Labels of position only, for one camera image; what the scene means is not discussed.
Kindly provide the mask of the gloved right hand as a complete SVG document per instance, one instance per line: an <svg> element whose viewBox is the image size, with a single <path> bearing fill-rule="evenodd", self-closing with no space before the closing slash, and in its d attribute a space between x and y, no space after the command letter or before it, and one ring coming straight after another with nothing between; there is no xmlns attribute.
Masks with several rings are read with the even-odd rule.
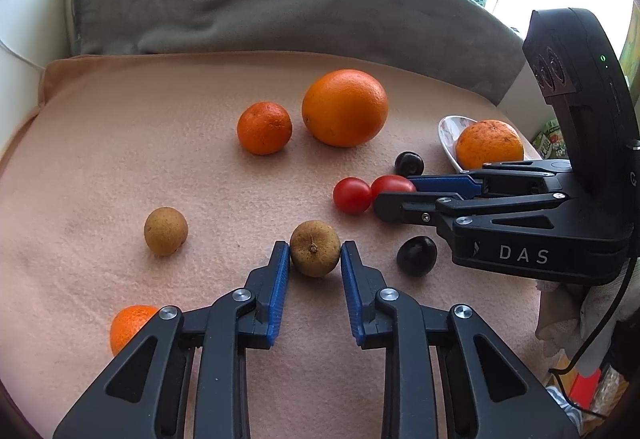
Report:
<svg viewBox="0 0 640 439"><path fill-rule="evenodd" d="M624 266L620 275L605 285L589 287L540 280L536 282L540 305L535 335L542 341L546 357L553 357L562 351L567 358L574 358L579 347L610 308L622 285L626 269L627 266ZM577 371L580 375L590 376L597 370L611 345L616 324L628 320L638 309L639 265L636 265L620 306L578 360Z"/></svg>

